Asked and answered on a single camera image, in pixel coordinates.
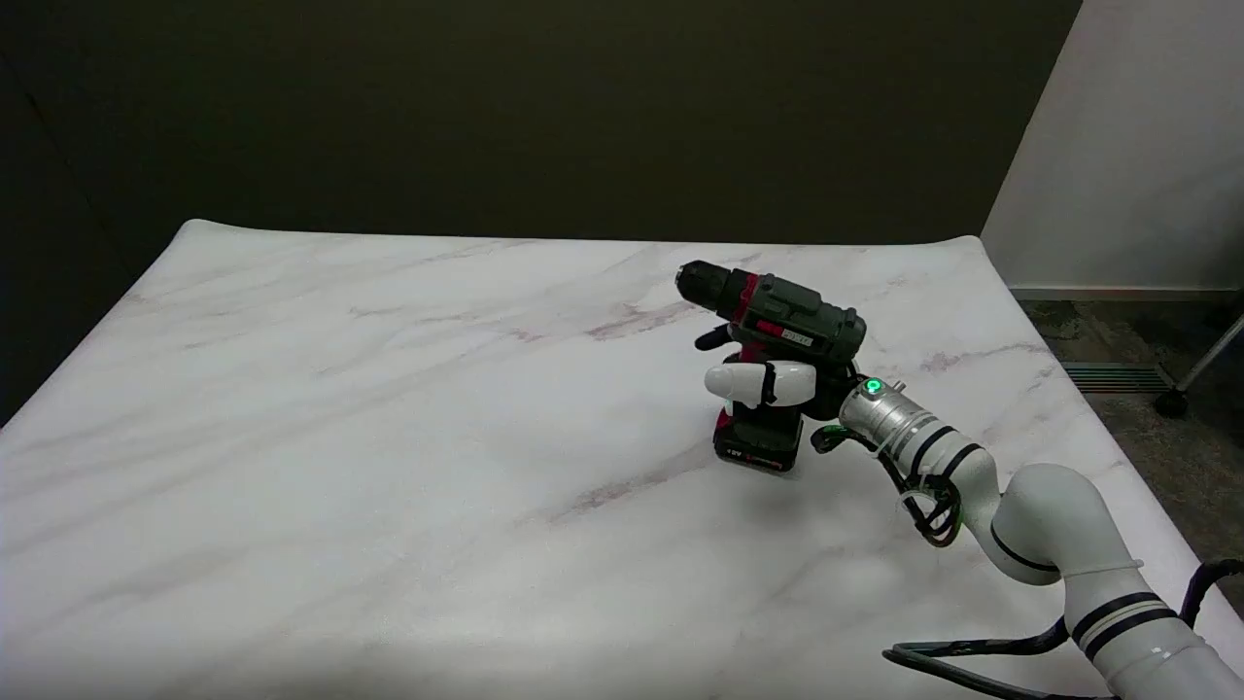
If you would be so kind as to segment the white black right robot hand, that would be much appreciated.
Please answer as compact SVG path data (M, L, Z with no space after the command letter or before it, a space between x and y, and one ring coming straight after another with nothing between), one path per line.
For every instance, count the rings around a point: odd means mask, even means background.
M726 402L728 409L792 408L814 421L836 420L848 393L863 380L853 362L817 366L770 359L746 346L704 373L708 393Z

